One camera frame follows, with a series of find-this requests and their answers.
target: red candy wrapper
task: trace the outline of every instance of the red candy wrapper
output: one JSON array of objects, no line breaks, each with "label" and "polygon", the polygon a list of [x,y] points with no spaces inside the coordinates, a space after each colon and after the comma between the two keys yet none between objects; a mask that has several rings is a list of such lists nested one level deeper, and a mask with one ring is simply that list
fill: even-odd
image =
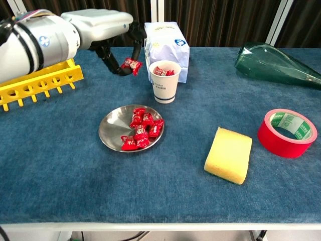
[{"label": "red candy wrapper", "polygon": [[131,120],[131,123],[130,123],[130,127],[131,128],[134,128],[134,127],[137,127],[141,124],[141,116],[139,114],[133,114],[132,116],[132,120]]},{"label": "red candy wrapper", "polygon": [[142,116],[144,115],[145,111],[146,111],[145,108],[136,108],[132,111],[133,116],[132,116],[131,123],[129,125],[131,128],[135,128],[141,124]]},{"label": "red candy wrapper", "polygon": [[121,149],[122,149],[123,151],[137,150],[138,147],[137,147],[137,145],[136,145],[136,142],[135,142],[135,140],[134,140],[134,137],[133,137],[133,136],[127,137],[126,140],[125,140],[125,143],[124,143],[124,145],[122,145]]},{"label": "red candy wrapper", "polygon": [[149,137],[158,137],[163,125],[164,125],[163,119],[155,120],[154,125],[152,125],[149,129],[148,136]]},{"label": "red candy wrapper", "polygon": [[125,62],[121,65],[121,68],[131,68],[134,76],[138,75],[138,71],[141,68],[142,63],[130,58],[126,58]]},{"label": "red candy wrapper", "polygon": [[142,114],[144,114],[144,113],[145,113],[145,111],[146,111],[146,109],[145,109],[145,108],[136,108],[136,109],[134,109],[134,110],[132,111],[132,113],[133,113],[133,114],[139,114],[139,115],[142,115]]},{"label": "red candy wrapper", "polygon": [[159,75],[159,76],[171,76],[174,75],[174,70],[163,70],[161,68],[159,68],[158,66],[154,69],[153,73],[155,75]]},{"label": "red candy wrapper", "polygon": [[148,138],[142,138],[137,140],[137,147],[138,148],[145,148],[149,145],[149,140]]},{"label": "red candy wrapper", "polygon": [[146,112],[143,116],[142,116],[142,121],[141,124],[144,126],[151,126],[152,124],[154,124],[154,120],[152,118],[151,113]]},{"label": "red candy wrapper", "polygon": [[154,124],[158,125],[161,128],[163,127],[164,123],[165,123],[165,121],[163,119],[158,119],[158,120],[154,121]]},{"label": "red candy wrapper", "polygon": [[120,138],[121,138],[122,142],[125,143],[125,142],[126,142],[126,139],[128,138],[128,136],[121,136]]},{"label": "red candy wrapper", "polygon": [[135,140],[148,138],[148,134],[145,130],[145,127],[146,126],[144,126],[144,125],[139,125],[135,128],[135,135],[134,135]]}]

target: silver plate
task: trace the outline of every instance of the silver plate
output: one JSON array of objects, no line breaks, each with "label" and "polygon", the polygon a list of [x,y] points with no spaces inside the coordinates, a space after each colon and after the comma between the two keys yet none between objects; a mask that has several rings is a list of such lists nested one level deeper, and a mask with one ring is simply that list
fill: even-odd
[{"label": "silver plate", "polygon": [[165,124],[157,138],[149,139],[147,147],[134,151],[123,151],[121,149],[123,142],[120,137],[134,135],[134,129],[130,128],[129,124],[132,119],[132,111],[136,108],[145,108],[147,112],[151,113],[154,120],[162,119],[162,116],[156,110],[144,105],[131,104],[114,109],[102,119],[98,131],[101,141],[107,147],[118,152],[140,152],[150,148],[161,138]]}]

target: blue carpet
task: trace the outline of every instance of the blue carpet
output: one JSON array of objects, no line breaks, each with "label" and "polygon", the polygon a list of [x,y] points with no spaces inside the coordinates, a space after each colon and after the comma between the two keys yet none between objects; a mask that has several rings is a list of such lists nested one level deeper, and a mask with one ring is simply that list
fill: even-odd
[{"label": "blue carpet", "polygon": [[[321,222],[320,138],[300,158],[285,159],[256,137],[274,108],[297,111],[321,131],[321,90],[246,78],[234,68],[238,51],[191,48],[187,84],[165,105],[154,100],[143,52],[138,77],[119,77],[80,51],[85,79],[76,90],[0,111],[0,223]],[[119,62],[131,55],[113,52]],[[285,52],[321,72],[321,49]],[[127,104],[164,117],[154,147],[124,154],[100,141],[100,121]],[[218,126],[253,139],[241,186],[203,170]]]}]

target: green glass bottle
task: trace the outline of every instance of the green glass bottle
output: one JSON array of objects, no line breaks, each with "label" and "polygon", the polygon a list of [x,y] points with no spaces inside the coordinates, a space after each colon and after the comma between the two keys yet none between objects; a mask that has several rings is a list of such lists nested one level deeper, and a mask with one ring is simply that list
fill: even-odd
[{"label": "green glass bottle", "polygon": [[319,73],[269,44],[246,43],[235,67],[256,79],[321,89]]}]

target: cable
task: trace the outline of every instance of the cable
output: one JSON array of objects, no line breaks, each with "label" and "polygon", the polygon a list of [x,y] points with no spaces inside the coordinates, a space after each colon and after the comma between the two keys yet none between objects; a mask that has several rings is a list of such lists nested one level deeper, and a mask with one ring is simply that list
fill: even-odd
[{"label": "cable", "polygon": [[38,9],[32,12],[27,12],[22,16],[18,16],[16,19],[17,19],[17,22],[20,22],[22,20],[27,20],[33,17],[40,17],[44,15],[54,15],[54,14],[46,9]]},{"label": "cable", "polygon": [[141,236],[139,236],[139,238],[138,238],[136,241],[142,240],[142,239],[145,238],[149,233],[150,233],[150,231],[147,231],[147,232],[143,233]]},{"label": "cable", "polygon": [[10,239],[8,238],[6,232],[2,229],[1,226],[0,226],[0,234],[4,238],[4,241],[10,241]]},{"label": "cable", "polygon": [[130,238],[127,238],[127,239],[124,239],[124,240],[121,240],[121,241],[130,241],[130,240],[133,240],[133,239],[138,238],[139,236],[143,235],[144,233],[145,233],[144,231],[141,231],[141,232],[139,232],[138,234],[136,234],[135,236],[130,237]]},{"label": "cable", "polygon": [[265,234],[266,234],[267,230],[262,230],[259,234],[259,236],[256,238],[256,241],[263,241]]}]

